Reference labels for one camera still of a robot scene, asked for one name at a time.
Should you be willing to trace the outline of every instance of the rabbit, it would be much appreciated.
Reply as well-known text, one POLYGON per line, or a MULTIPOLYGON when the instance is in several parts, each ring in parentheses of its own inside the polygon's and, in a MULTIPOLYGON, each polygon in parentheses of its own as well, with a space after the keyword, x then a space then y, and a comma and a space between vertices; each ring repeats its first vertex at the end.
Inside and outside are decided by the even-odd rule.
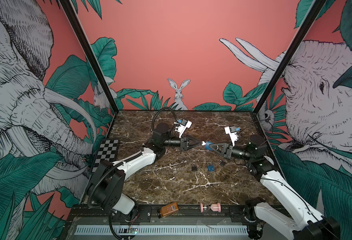
POLYGON ((175 105, 177 105, 176 110, 188 110, 188 108, 182 102, 183 95, 181 93, 181 90, 190 83, 190 80, 187 79, 183 81, 180 88, 177 88, 177 84, 172 79, 168 78, 168 82, 169 82, 169 85, 176 90, 176 94, 175 94, 175 105))

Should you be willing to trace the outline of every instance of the checkerboard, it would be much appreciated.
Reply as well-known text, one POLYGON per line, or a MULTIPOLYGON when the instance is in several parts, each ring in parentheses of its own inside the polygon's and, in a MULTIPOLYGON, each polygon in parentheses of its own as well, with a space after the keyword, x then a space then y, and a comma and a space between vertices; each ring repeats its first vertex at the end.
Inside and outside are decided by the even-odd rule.
POLYGON ((119 150, 119 139, 116 138, 106 138, 103 139, 99 151, 97 152, 96 161, 93 165, 92 172, 95 172, 100 162, 107 160, 109 162, 116 161, 117 152, 119 150))

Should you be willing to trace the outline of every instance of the elephant eye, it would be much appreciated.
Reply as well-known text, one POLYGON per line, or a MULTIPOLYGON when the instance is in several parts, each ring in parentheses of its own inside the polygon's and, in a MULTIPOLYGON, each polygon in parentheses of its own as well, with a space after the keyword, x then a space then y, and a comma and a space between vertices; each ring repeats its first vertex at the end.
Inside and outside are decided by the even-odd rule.
POLYGON ((319 88, 320 88, 322 94, 324 94, 324 86, 325 86, 325 84, 323 82, 321 82, 319 85, 319 88))

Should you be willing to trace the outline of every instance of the marble tabletop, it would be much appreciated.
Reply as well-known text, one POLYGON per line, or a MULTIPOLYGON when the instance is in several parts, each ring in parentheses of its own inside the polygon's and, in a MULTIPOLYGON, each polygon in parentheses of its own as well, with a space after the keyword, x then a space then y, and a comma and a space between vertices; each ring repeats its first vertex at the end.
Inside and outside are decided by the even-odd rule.
MULTIPOLYGON (((109 137, 120 139, 118 159, 126 158, 140 150, 144 142, 151 137, 151 119, 153 111, 120 111, 109 137)), ((224 127, 241 127, 237 146, 247 142, 251 134, 257 134, 250 113, 239 112, 195 112, 177 111, 179 119, 185 118, 192 126, 185 131, 202 141, 230 142, 224 127)), ((165 122, 173 126, 173 116, 163 112, 156 119, 155 126, 165 122)), ((245 204, 247 199, 261 197, 269 204, 279 204, 274 195, 249 174, 244 161, 226 160, 222 167, 219 155, 203 146, 189 151, 167 147, 164 156, 154 164, 146 166, 132 175, 124 183, 123 193, 137 200, 139 204, 245 204), (208 172, 208 163, 212 162, 215 171, 208 172), (192 164, 198 166, 192 171, 192 164)))

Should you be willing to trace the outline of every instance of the blue padlock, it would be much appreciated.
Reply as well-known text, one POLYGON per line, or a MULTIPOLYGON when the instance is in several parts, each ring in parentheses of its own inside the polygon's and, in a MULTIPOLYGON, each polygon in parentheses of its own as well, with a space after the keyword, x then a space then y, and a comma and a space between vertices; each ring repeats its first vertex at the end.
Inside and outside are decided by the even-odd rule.
POLYGON ((215 167, 211 162, 208 162, 208 172, 213 172, 215 170, 215 167))

